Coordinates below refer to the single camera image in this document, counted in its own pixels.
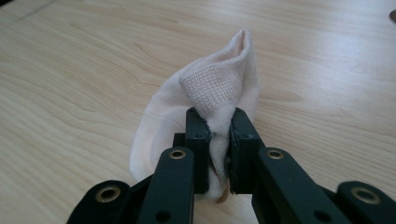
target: sock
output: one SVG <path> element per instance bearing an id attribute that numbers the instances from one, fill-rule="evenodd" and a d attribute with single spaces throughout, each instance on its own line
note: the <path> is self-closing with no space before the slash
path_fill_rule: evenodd
<path id="1" fill-rule="evenodd" d="M 225 156 L 229 127 L 238 106 L 253 120 L 260 83 L 248 30 L 240 30 L 228 45 L 174 73 L 154 94 L 140 121 L 131 150 L 130 170 L 138 181 L 153 174 L 161 153 L 172 146 L 175 133 L 185 132 L 186 110 L 194 106 L 214 134 L 209 151 L 210 200 L 227 197 Z"/>

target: white cloth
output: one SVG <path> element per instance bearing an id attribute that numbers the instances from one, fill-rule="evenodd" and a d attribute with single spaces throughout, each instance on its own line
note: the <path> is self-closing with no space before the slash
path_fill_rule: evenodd
<path id="1" fill-rule="evenodd" d="M 224 49 L 186 65 L 154 94 L 134 136 L 130 158 L 134 178 L 140 181 L 153 174 L 174 134 L 184 133 L 186 110 L 194 106 L 214 133 L 209 144 L 214 166 L 209 167 L 205 198 L 218 200 L 228 180 L 224 163 L 233 112 L 238 106 L 253 120 L 259 94 L 250 32 L 240 30 Z"/>

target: table surface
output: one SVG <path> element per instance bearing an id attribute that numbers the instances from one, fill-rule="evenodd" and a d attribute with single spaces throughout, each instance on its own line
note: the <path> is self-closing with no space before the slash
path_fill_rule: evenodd
<path id="1" fill-rule="evenodd" d="M 0 223 L 65 223 L 86 191 L 136 183 L 151 96 L 185 64 L 252 33 L 254 125 L 321 186 L 396 199 L 394 1 L 16 0 L 0 8 Z M 194 223 L 257 223 L 250 197 L 195 203 Z"/>

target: light wood surface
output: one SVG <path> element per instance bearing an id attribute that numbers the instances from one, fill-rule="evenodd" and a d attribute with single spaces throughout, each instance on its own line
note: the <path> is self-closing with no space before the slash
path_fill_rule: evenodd
<path id="1" fill-rule="evenodd" d="M 152 94 L 251 30 L 254 121 L 320 185 L 359 180 L 396 199 L 394 1 L 16 0 L 0 8 L 0 223 L 65 223 L 86 191 L 132 185 Z M 257 223 L 244 195 L 194 223 Z"/>

